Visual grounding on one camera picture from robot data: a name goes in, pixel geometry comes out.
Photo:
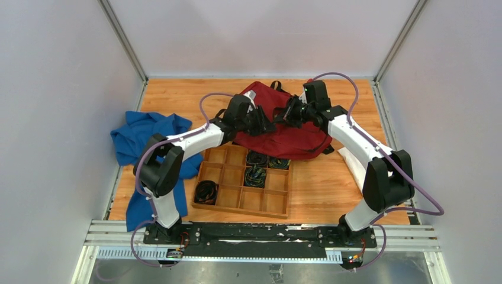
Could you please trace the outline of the red backpack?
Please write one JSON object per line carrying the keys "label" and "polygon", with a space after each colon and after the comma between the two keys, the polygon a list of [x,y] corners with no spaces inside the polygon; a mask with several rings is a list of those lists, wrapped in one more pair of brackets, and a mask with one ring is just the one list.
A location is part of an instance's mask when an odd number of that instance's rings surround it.
{"label": "red backpack", "polygon": [[[279,108],[286,106],[287,100],[292,97],[282,89],[276,90],[262,82],[255,81],[246,87],[241,94],[253,91],[256,96],[254,102],[261,106],[268,120],[272,121],[274,115],[279,113]],[[276,131],[251,136],[247,133],[238,133],[233,140],[236,144],[249,150],[271,157],[289,160],[315,159],[320,154],[331,154],[334,148],[333,139],[308,122],[300,128],[277,124]]]}

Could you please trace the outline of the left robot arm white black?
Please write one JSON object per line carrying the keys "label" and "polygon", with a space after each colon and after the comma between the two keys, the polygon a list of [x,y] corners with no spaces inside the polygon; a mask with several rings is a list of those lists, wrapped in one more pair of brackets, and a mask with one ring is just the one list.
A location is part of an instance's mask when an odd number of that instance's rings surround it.
{"label": "left robot arm white black", "polygon": [[274,123],[248,93],[232,95],[227,108],[214,118],[203,115],[205,124],[175,135],[151,136],[135,165],[135,190],[148,202],[151,214],[132,227],[135,232],[150,224],[159,224],[159,237],[166,244],[181,238],[177,223],[181,215],[176,207],[175,186],[183,162],[202,151],[233,141],[239,133],[252,137],[273,133]]}

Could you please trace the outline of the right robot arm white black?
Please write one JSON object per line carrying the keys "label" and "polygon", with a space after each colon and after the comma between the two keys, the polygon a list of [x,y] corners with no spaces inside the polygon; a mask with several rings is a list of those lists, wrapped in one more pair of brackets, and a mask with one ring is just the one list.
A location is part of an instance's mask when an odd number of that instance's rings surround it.
{"label": "right robot arm white black", "polygon": [[363,198],[340,217],[338,225],[340,243],[353,247],[386,210],[414,196],[411,157],[406,151],[395,151],[369,135],[353,120],[351,111],[333,106],[322,80],[311,80],[303,89],[301,96],[295,95],[288,101],[281,117],[295,126],[312,122],[341,142],[365,169]]}

